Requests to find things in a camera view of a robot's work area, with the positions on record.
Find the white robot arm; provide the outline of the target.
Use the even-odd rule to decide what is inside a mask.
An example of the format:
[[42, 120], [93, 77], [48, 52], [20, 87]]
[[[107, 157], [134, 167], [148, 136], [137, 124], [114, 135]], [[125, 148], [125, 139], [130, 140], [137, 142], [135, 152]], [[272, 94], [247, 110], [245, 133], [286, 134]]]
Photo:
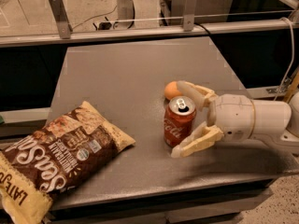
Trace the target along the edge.
[[206, 121], [173, 147], [174, 158], [188, 157], [212, 147], [217, 141], [258, 140], [268, 147], [299, 152], [299, 106], [294, 95], [283, 101], [253, 100], [245, 95], [217, 95], [213, 90], [187, 81], [174, 81], [164, 89], [172, 101], [187, 97], [198, 110], [208, 109]]

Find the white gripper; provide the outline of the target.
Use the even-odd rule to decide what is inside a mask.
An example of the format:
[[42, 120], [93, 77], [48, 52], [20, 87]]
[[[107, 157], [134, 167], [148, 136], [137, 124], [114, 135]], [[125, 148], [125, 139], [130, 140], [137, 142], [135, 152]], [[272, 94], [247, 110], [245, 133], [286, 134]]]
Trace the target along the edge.
[[254, 106], [244, 95], [219, 96], [211, 89], [187, 81], [177, 82], [178, 90], [191, 98], [202, 111], [209, 106], [207, 123], [202, 122], [192, 133], [172, 148], [172, 158], [185, 158], [195, 152], [225, 142], [244, 141], [251, 135], [254, 124]]

